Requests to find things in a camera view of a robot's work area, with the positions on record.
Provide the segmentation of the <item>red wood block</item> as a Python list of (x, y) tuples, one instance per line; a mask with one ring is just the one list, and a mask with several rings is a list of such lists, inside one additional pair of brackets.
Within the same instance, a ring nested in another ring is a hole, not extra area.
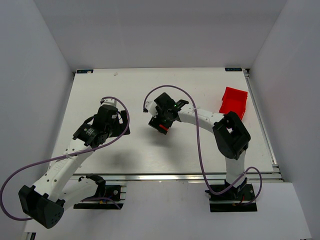
[(168, 128), (166, 128), (165, 126), (163, 126), (162, 124), (159, 125), (159, 127), (164, 131), (164, 133), (166, 134), (168, 132)]

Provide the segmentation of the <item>red plastic bin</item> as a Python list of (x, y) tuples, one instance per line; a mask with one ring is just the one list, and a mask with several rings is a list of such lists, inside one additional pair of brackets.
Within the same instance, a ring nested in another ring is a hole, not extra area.
[(247, 99), (247, 91), (227, 86), (221, 99), (222, 104), (219, 113), (228, 114), (229, 112), (234, 112), (242, 120), (246, 112)]

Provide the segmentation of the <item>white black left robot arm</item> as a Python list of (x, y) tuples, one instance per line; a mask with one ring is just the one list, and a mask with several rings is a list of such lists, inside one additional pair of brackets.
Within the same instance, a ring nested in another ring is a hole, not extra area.
[(66, 184), (82, 163), (108, 138), (130, 134), (126, 110), (114, 104), (102, 104), (98, 112), (86, 119), (72, 136), (63, 158), (31, 187), (24, 185), (18, 192), (22, 210), (46, 229), (54, 227), (64, 211), (86, 199), (105, 197), (106, 181), (99, 175), (88, 174), (67, 187)]

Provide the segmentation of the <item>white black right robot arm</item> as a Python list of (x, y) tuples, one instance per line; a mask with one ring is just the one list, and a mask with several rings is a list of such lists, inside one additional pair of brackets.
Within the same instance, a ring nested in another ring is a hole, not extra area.
[(196, 108), (187, 100), (174, 101), (162, 93), (153, 101), (143, 102), (143, 111), (151, 114), (149, 126), (167, 134), (174, 122), (192, 124), (214, 135), (220, 153), (225, 157), (224, 185), (229, 193), (238, 195), (247, 184), (245, 155), (251, 136), (237, 113), (214, 113)]

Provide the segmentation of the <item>blue corner label left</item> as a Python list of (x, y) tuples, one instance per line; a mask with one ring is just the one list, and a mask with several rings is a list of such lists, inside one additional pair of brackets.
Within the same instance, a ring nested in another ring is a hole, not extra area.
[(93, 69), (78, 69), (76, 74), (92, 74), (93, 72)]

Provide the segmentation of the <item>blue corner label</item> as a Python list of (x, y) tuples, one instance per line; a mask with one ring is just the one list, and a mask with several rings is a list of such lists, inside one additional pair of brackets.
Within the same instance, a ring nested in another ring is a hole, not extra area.
[(224, 70), (226, 72), (242, 72), (243, 71), (241, 67), (225, 67)]
[(76, 74), (92, 74), (93, 72), (93, 69), (78, 69)]

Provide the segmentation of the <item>blue corner label right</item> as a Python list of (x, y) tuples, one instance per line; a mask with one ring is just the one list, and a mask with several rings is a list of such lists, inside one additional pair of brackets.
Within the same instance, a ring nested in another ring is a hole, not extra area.
[(243, 71), (241, 67), (225, 67), (224, 70), (226, 72), (242, 72)]

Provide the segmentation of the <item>aluminium table edge rail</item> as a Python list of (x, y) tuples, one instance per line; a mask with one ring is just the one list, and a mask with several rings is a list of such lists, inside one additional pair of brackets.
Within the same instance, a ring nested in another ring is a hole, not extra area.
[[(101, 175), (105, 180), (108, 181), (198, 181), (203, 180), (202, 174), (142, 174), (142, 175)], [(279, 180), (283, 178), (279, 172), (262, 173), (263, 180)], [(71, 180), (78, 180), (84, 175), (73, 175)], [(249, 172), (246, 174), (248, 180), (259, 180), (259, 174), (255, 172)], [(206, 174), (206, 178), (209, 181), (213, 180), (224, 180), (226, 174)]]

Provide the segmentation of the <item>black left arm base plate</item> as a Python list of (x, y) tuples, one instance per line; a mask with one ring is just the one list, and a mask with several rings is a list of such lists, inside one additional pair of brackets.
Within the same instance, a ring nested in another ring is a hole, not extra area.
[(76, 210), (121, 210), (127, 193), (126, 185), (106, 185), (105, 194), (98, 200), (82, 201), (73, 206)]

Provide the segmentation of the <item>right side aluminium rail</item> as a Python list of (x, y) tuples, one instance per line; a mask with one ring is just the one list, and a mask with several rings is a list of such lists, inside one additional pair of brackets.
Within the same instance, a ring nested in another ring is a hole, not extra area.
[(262, 136), (263, 136), (264, 142), (265, 142), (265, 144), (267, 146), (267, 151), (268, 151), (268, 154), (270, 156), (270, 159), (271, 159), (271, 162), (272, 162), (272, 166), (279, 168), (279, 164), (278, 164), (278, 161), (276, 159), (276, 156), (275, 156), (275, 153), (274, 153), (274, 150), (273, 150), (269, 135), (268, 135), (268, 133), (266, 131), (266, 126), (265, 126), (264, 120), (263, 120), (262, 115), (261, 115), (260, 107), (259, 107), (258, 102), (257, 102), (258, 99), (257, 99), (256, 94), (254, 93), (254, 89), (253, 89), (253, 87), (251, 85), (250, 69), (249, 68), (245, 68), (243, 70), (243, 74), (244, 74), (244, 78), (245, 78), (245, 81), (246, 81), (246, 84), (247, 84), (247, 87), (248, 87), (248, 90), (249, 90), (249, 93), (250, 93), (250, 96), (251, 96), (252, 104), (254, 106), (254, 109), (255, 109), (255, 112), (256, 112), (256, 115), (257, 115), (257, 119), (258, 119), (258, 122), (259, 122), (259, 125), (260, 125), (260, 129), (261, 129), (261, 132), (262, 132)]

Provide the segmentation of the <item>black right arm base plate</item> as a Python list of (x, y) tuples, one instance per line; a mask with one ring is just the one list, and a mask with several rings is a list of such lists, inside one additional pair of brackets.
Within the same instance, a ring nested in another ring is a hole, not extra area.
[(232, 191), (221, 195), (214, 195), (208, 189), (205, 193), (209, 197), (209, 208), (211, 213), (244, 213), (257, 212), (255, 192), (252, 184), (247, 184), (237, 195)]

